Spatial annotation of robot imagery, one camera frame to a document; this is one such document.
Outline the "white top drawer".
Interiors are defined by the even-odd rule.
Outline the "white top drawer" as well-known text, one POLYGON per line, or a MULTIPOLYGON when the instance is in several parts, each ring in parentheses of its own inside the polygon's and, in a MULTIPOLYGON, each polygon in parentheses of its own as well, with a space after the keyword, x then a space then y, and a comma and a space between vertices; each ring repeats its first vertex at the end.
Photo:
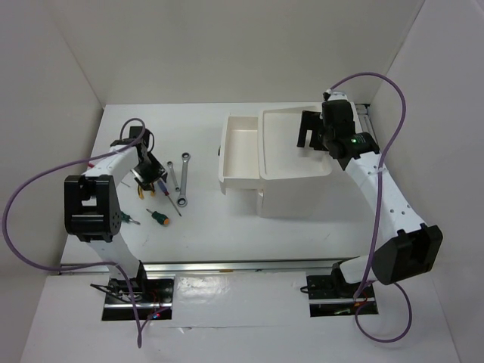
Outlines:
POLYGON ((219 185, 228 189, 262 188, 259 172, 259 120, 257 116, 228 116, 219 148, 219 185))

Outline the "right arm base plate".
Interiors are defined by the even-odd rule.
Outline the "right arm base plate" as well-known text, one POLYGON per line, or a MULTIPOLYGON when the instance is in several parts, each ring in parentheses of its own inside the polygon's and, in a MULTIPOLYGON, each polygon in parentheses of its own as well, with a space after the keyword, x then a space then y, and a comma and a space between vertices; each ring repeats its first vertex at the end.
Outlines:
POLYGON ((378 307, 373 287, 366 287, 357 299, 353 294, 357 284, 337 285, 336 278, 330 275, 309 275, 306 285, 299 290, 309 299, 311 318, 341 317, 354 315, 359 309, 360 315, 378 315, 378 307))

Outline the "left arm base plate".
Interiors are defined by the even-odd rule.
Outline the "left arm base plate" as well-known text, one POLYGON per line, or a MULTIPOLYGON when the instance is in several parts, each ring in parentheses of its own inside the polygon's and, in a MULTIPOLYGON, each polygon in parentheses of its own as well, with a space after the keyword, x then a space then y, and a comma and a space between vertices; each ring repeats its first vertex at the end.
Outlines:
MULTIPOLYGON (((145 289, 134 289, 134 298, 139 319, 145 321, 151 316, 154 321, 172 319, 172 303, 175 278, 151 278, 146 280, 145 289)), ((91 284, 91 287, 104 294, 102 321, 134 321, 132 302, 127 287, 108 284, 91 284)))

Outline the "yellow handled pliers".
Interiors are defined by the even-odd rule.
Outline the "yellow handled pliers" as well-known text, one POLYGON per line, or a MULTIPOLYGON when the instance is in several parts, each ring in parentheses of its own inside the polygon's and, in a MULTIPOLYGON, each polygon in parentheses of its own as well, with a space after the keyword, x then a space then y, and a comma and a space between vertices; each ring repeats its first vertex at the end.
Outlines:
POLYGON ((141 200, 143 200, 144 199, 144 193, 149 193, 152 197, 154 197, 156 195, 156 190, 155 190, 153 183, 150 184, 150 187, 148 189, 143 189, 142 186, 138 185, 137 186, 137 193, 138 193, 138 197, 141 200))

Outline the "purple handled screwdriver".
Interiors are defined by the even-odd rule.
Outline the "purple handled screwdriver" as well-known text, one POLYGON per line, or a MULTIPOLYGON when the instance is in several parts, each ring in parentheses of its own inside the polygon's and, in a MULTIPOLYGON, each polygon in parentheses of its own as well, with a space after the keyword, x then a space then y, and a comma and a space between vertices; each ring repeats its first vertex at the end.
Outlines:
POLYGON ((170 193, 168 191, 168 188, 165 186, 163 180, 161 178, 159 178, 157 180, 157 185, 158 187, 160 188, 160 190, 163 192, 163 194, 168 198, 169 202, 172 204, 172 206, 174 207, 176 213, 182 217, 180 211, 178 210, 178 207, 175 205, 174 201, 172 200, 172 198, 170 197, 170 193))

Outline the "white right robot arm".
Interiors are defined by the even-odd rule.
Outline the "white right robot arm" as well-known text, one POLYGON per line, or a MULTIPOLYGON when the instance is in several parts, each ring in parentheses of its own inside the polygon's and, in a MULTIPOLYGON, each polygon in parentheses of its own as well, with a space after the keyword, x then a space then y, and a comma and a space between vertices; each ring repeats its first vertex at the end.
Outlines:
POLYGON ((338 296, 357 293, 369 281, 390 285, 431 271, 443 241, 439 226, 428 225, 411 208, 381 163, 377 142, 357 132, 353 117, 349 101, 325 101, 320 111, 302 112, 297 139, 298 147, 327 151, 374 211, 371 252, 333 266, 330 288, 338 296))

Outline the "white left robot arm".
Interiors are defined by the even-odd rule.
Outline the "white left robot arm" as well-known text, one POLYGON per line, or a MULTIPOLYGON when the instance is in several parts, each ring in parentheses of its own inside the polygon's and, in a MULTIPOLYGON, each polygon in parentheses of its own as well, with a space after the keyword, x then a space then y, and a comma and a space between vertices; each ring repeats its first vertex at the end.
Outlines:
POLYGON ((64 181, 64 224, 68 234, 88 244, 108 264, 110 284, 133 302, 149 293, 143 263, 129 250, 120 233, 122 210, 119 183, 129 173, 143 191, 155 192, 155 183, 167 172, 149 150, 152 133, 132 126, 129 136, 115 140, 110 155, 81 175, 64 181))

